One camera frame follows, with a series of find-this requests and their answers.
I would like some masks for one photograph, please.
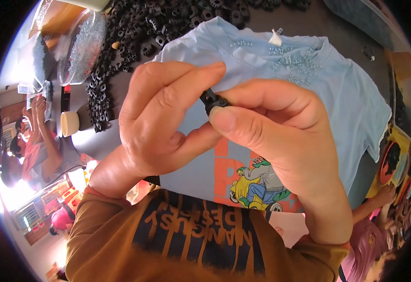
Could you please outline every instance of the pink shirt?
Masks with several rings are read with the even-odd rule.
[[[73,224],[73,222],[63,207],[52,215],[52,225],[57,229],[65,230],[66,224]]]
[[[375,259],[388,251],[387,231],[381,232],[366,217],[354,225],[349,243],[349,254],[342,261],[345,278],[347,282],[364,281]]]

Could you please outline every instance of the white bowl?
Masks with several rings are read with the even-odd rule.
[[[74,111],[64,111],[60,118],[63,137],[68,137],[79,130],[79,115]]]

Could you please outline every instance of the light blue t-shirt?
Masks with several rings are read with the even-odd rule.
[[[339,176],[348,194],[364,152],[367,150],[376,162],[379,159],[379,144],[391,117],[390,107],[368,74],[339,54],[327,37],[281,36],[282,46],[278,47],[268,43],[271,36],[271,32],[238,30],[217,17],[169,42],[154,61],[182,61],[196,66],[225,62],[227,71],[212,88],[215,92],[251,78],[285,79],[314,91],[329,116],[337,147]],[[179,131],[188,134],[206,121],[204,105],[198,100],[187,111]],[[236,170],[241,164],[246,168],[257,167],[258,157],[249,149],[228,141],[198,156],[182,169],[160,176],[160,184],[171,191],[216,202],[222,200],[226,204],[230,197],[233,203],[243,205],[232,198],[234,181],[242,177]],[[226,163],[229,164],[226,171],[220,171]],[[257,208],[264,209],[264,197],[268,196],[264,195],[263,180],[256,184],[249,184],[245,193],[258,195],[262,208],[259,205]]]

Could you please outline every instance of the graphic print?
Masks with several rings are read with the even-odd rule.
[[[290,191],[284,187],[271,163],[263,157],[258,157],[252,165],[254,168],[237,169],[241,178],[232,183],[229,198],[244,208],[281,212],[282,206],[277,201],[287,198]]]
[[[304,212],[263,156],[222,138],[214,148],[213,201],[231,207]]]
[[[265,265],[249,210],[155,191],[133,244],[162,256],[235,272],[262,274]]]

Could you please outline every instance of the white clothing tag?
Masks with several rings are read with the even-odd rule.
[[[279,46],[281,47],[282,45],[282,40],[281,37],[279,37],[279,35],[276,34],[275,30],[272,29],[271,30],[273,32],[273,35],[271,36],[270,40],[268,41],[268,43],[271,43],[273,45]]]

